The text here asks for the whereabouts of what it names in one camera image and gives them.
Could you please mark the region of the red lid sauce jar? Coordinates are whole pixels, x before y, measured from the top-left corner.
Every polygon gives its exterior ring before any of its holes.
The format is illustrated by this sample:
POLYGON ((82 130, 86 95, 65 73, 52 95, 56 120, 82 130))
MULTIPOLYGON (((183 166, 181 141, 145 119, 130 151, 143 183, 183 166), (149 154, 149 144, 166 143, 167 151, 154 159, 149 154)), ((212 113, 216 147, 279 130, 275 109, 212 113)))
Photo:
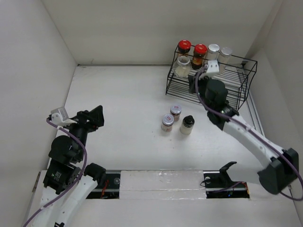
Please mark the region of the red lid sauce jar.
POLYGON ((198 70, 202 67, 206 53, 207 47, 204 44, 195 45, 191 61, 192 69, 198 70))
POLYGON ((191 49, 191 42, 188 40, 181 40, 178 43, 178 57, 187 56, 191 49))

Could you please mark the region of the glass jar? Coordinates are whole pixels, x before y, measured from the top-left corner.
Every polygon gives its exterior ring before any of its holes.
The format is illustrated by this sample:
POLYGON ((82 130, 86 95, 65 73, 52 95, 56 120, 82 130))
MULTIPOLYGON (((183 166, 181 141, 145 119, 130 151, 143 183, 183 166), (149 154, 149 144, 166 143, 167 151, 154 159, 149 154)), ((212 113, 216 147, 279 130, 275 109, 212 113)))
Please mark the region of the glass jar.
POLYGON ((191 61, 187 56, 179 56, 177 57, 176 62, 173 66, 174 74, 177 77, 185 78, 191 72, 191 61))

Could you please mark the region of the black cap seasoning bottle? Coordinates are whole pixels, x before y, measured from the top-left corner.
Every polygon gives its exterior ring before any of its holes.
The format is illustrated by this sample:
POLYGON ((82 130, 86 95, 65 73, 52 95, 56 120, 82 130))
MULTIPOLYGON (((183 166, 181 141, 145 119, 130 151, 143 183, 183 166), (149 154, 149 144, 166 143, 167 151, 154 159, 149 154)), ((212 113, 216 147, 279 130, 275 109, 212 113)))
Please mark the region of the black cap seasoning bottle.
POLYGON ((180 132, 184 135, 189 135, 194 127, 195 120, 192 115, 188 115, 183 118, 180 126, 180 132))

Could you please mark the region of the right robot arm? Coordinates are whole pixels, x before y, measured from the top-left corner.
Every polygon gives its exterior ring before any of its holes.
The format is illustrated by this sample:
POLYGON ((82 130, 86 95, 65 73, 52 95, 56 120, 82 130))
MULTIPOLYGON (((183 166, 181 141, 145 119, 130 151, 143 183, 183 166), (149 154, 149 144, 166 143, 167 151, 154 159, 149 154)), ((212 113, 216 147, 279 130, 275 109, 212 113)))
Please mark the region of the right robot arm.
POLYGON ((242 144, 260 164, 256 169, 250 168, 248 162, 233 168, 237 162, 229 161, 205 180, 205 184, 216 183, 225 191, 240 182, 250 182, 260 184, 268 193, 277 195, 295 180, 303 181, 299 173, 298 153, 270 142, 247 124, 226 101, 227 89, 221 81, 195 76, 194 87, 209 121, 242 144))

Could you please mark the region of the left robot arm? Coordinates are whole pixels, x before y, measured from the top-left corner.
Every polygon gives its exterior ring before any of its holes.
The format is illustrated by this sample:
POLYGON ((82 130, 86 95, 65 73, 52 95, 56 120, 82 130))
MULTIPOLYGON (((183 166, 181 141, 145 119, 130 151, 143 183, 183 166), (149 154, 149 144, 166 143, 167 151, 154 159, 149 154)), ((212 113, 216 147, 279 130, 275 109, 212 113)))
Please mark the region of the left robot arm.
POLYGON ((79 111, 70 118, 64 107, 51 111, 46 122, 63 132, 51 143, 50 163, 43 179, 40 208, 25 227, 69 227, 87 196, 106 185, 106 169, 87 163, 88 134, 104 126, 103 107, 79 111))

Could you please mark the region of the white lid paste jar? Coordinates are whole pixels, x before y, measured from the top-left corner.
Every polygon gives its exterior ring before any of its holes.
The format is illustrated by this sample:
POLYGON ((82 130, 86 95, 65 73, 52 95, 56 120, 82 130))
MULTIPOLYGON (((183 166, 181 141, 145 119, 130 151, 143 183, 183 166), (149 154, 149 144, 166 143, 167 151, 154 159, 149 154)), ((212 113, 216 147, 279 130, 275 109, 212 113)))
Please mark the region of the white lid paste jar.
POLYGON ((170 107, 170 114, 174 117, 174 121, 177 122, 180 118, 182 112, 182 107, 181 105, 178 104, 173 104, 170 107))
POLYGON ((174 117, 171 114, 165 114, 162 118, 161 129, 165 132, 169 132, 172 130, 174 124, 174 117))

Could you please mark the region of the silver lid spice bottle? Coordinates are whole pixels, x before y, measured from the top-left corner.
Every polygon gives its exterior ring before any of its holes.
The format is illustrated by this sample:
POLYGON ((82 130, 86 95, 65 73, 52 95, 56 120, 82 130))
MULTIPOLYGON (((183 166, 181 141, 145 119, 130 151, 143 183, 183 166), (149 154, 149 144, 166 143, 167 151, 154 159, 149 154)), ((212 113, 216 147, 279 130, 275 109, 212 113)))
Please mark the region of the silver lid spice bottle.
POLYGON ((208 61, 217 60, 219 51, 220 51, 220 46, 219 45, 209 44, 208 47, 207 47, 207 52, 206 52, 204 64, 207 64, 208 61))

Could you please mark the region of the foil lid spice bottle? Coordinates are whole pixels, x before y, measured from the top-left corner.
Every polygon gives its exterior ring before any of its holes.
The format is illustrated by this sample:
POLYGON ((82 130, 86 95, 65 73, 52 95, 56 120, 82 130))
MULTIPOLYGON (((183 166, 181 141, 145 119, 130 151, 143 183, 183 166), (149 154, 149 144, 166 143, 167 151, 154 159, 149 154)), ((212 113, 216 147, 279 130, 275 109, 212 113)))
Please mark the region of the foil lid spice bottle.
POLYGON ((222 47, 219 51, 219 55, 217 58, 218 64, 219 64, 219 74, 223 74, 225 67, 229 61, 229 58, 232 55, 232 49, 229 47, 222 47))

